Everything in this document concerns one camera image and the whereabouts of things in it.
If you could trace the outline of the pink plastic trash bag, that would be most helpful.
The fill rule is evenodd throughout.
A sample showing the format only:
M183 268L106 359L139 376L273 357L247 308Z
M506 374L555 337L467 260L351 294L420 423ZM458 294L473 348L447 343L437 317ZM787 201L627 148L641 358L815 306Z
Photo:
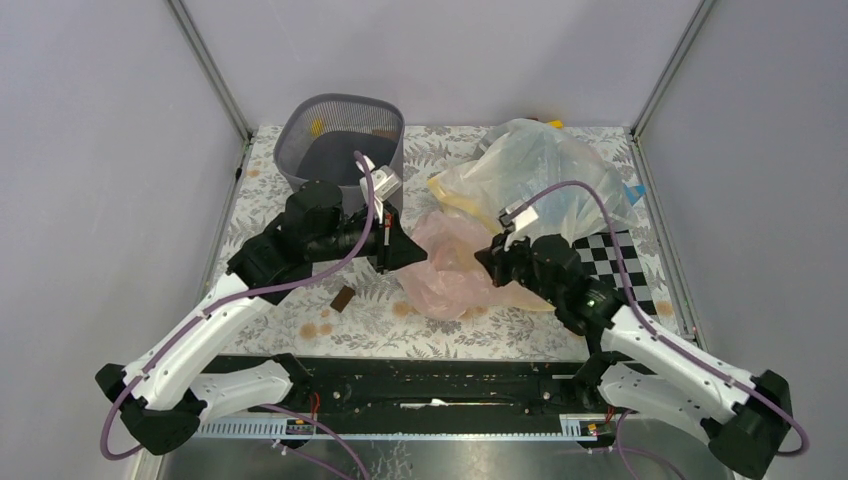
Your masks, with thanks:
M495 287L475 257L492 240L479 223L433 211L418 219L411 238L427 258L399 269L396 277L419 313L454 320L469 309L512 302L512 291Z

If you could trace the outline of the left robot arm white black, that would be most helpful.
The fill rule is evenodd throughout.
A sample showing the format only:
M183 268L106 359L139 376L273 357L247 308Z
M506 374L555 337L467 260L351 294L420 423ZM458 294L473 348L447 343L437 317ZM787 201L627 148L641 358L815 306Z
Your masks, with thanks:
M283 212L243 244L206 297L162 341L126 366L107 364L97 372L112 403L107 419L120 419L139 449L164 455L200 426L240 410L304 407L311 375L291 354L240 371L204 370L247 323L293 290L325 278L314 274L317 263L333 262L327 271L333 274L365 257L384 273L426 260L426 251L403 231L399 212L373 195L366 200L346 215L336 185L310 181L292 193Z

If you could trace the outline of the grey mesh trash bin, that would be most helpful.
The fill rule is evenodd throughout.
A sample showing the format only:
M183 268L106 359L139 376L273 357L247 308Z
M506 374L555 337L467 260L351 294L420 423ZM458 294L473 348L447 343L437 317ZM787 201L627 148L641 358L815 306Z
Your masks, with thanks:
M310 134L315 119L325 123L325 132L318 138ZM372 135L373 129L394 130L399 138ZM329 182L341 189L345 212L354 213L366 204L360 186L364 178L354 153L359 151L377 168L388 166L402 176L404 134L403 114L389 102L321 94L305 100L292 113L277 139L273 160L292 190L312 180Z

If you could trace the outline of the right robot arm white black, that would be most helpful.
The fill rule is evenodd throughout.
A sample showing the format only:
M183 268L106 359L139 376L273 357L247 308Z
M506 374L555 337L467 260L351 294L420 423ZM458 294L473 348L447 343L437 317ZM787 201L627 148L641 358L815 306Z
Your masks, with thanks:
M573 386L579 407L635 410L701 441L735 473L765 477L790 430L783 376L755 375L672 334L629 305L622 290L585 273L558 235L510 243L499 234L474 256L495 286L526 288L592 346L589 375Z

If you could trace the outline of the clear yellow-rimmed plastic bag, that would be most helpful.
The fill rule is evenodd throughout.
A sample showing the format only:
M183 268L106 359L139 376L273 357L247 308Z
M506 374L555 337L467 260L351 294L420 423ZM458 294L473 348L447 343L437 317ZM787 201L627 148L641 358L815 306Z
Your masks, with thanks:
M436 174L428 188L446 210L461 212L496 234L503 231L499 217L504 210L563 181L592 187L611 222L605 222L585 189L563 187L534 202L536 219L518 229L517 239L559 234L574 243L638 225L624 179L612 163L565 130L529 119L510 120L490 130L471 160Z

